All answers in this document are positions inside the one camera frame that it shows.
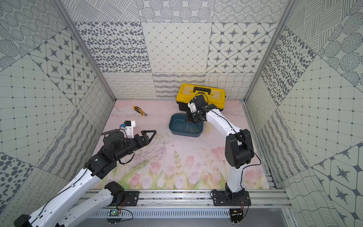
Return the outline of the teal plastic storage box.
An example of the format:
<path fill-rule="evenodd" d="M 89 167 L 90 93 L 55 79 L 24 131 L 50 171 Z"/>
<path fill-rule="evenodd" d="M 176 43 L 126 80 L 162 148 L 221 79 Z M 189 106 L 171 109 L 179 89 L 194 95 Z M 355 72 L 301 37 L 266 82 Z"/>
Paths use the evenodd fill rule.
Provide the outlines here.
<path fill-rule="evenodd" d="M 174 135 L 199 137 L 204 129 L 204 123 L 187 122 L 186 114 L 175 113 L 171 116 L 169 122 L 169 130 Z"/>

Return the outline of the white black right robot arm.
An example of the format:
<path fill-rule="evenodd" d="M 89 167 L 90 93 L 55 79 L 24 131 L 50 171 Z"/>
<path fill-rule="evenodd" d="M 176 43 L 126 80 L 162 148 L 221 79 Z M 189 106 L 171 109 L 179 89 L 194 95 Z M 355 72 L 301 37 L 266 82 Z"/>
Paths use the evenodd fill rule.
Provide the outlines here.
<path fill-rule="evenodd" d="M 187 121 L 191 123 L 208 122 L 225 139 L 225 157 L 230 165 L 229 180 L 225 186 L 226 199 L 236 201 L 247 195 L 243 185 L 246 168 L 252 166 L 255 157 L 251 133 L 232 124 L 214 104 L 208 104 L 206 96 L 197 94 L 189 103 Z"/>

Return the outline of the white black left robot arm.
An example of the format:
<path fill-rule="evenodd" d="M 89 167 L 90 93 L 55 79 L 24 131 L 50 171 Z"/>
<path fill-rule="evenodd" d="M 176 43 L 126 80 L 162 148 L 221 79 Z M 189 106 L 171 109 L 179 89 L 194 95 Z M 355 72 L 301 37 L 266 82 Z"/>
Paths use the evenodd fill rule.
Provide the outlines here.
<path fill-rule="evenodd" d="M 128 155 L 133 157 L 137 150 L 151 143 L 156 134 L 155 130 L 148 130 L 129 136 L 121 128 L 103 132 L 103 146 L 74 179 L 32 214 L 20 215 L 14 221 L 14 226 L 74 227 L 103 207 L 125 204 L 128 201 L 125 189 L 112 181 L 95 196 L 74 206 L 90 188 L 104 179 L 118 164 L 123 164 L 122 158 Z"/>

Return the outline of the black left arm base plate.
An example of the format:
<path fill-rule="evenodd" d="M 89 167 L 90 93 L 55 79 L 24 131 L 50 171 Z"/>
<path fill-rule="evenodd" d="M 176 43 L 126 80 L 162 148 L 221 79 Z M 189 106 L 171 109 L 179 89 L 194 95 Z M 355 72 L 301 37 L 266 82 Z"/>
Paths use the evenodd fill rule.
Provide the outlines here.
<path fill-rule="evenodd" d="M 113 196 L 111 206 L 136 207 L 139 200 L 140 191 L 118 192 Z"/>

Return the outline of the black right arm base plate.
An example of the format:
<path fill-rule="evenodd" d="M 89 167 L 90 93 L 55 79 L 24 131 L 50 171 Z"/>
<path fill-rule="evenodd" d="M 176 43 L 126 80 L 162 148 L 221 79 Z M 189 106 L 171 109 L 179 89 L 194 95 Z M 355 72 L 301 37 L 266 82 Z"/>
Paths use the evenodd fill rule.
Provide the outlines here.
<path fill-rule="evenodd" d="M 214 206 L 251 206 L 249 192 L 245 189 L 237 193 L 212 190 L 210 195 Z"/>

